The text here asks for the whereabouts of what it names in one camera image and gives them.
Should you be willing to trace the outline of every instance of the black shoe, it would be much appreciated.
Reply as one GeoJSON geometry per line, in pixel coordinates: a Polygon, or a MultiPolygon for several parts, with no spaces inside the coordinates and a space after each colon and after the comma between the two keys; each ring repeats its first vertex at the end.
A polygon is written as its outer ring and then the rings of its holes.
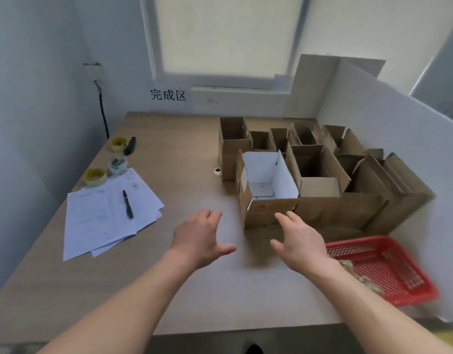
{"type": "Polygon", "coordinates": [[[264,354],[264,352],[259,345],[253,344],[248,348],[246,354],[264,354]]]}

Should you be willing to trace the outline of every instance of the tabletop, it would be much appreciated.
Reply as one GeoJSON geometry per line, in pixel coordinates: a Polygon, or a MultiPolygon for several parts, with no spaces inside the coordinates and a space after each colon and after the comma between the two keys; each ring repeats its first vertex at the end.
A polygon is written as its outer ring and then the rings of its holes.
{"type": "MultiPolygon", "coordinates": [[[[250,130],[286,119],[247,118],[250,130]]],[[[218,117],[128,113],[113,135],[135,136],[129,165],[164,203],[162,217],[97,257],[63,262],[66,201],[0,291],[0,343],[45,342],[135,280],[169,248],[174,228],[202,208],[223,211],[218,243],[238,250],[195,272],[155,335],[338,323],[328,300],[271,250],[280,228],[243,230],[234,182],[218,166],[218,117]]],[[[106,167],[107,142],[90,167],[106,167]]],[[[79,190],[82,181],[74,190],[79,190]]]]}

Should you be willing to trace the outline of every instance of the power cord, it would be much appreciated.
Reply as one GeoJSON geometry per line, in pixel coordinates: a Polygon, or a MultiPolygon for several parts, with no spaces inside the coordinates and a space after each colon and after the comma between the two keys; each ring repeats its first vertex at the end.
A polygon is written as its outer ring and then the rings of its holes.
{"type": "Polygon", "coordinates": [[[107,119],[105,118],[104,104],[102,103],[102,88],[100,88],[100,86],[97,83],[97,81],[94,81],[94,83],[97,86],[97,90],[99,91],[100,111],[102,112],[102,118],[104,119],[105,132],[107,134],[107,139],[109,139],[110,138],[110,134],[108,133],[107,119]]]}

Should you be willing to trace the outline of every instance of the black pen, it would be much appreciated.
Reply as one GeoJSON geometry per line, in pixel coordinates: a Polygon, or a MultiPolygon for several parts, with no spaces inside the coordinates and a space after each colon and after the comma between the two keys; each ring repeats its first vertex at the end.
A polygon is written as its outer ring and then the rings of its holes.
{"type": "Polygon", "coordinates": [[[126,194],[125,190],[123,190],[123,197],[125,198],[126,214],[128,215],[128,218],[130,220],[133,220],[132,207],[130,206],[130,202],[128,201],[128,195],[126,194]]]}

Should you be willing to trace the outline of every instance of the red plastic basket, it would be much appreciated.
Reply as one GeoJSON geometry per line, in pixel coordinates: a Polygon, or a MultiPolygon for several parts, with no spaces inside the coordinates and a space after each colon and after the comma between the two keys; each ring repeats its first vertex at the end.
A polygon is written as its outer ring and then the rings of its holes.
{"type": "Polygon", "coordinates": [[[394,306],[429,302],[438,291],[428,276],[394,239],[371,236],[326,244],[329,256],[350,260],[360,276],[368,276],[384,291],[394,306]]]}

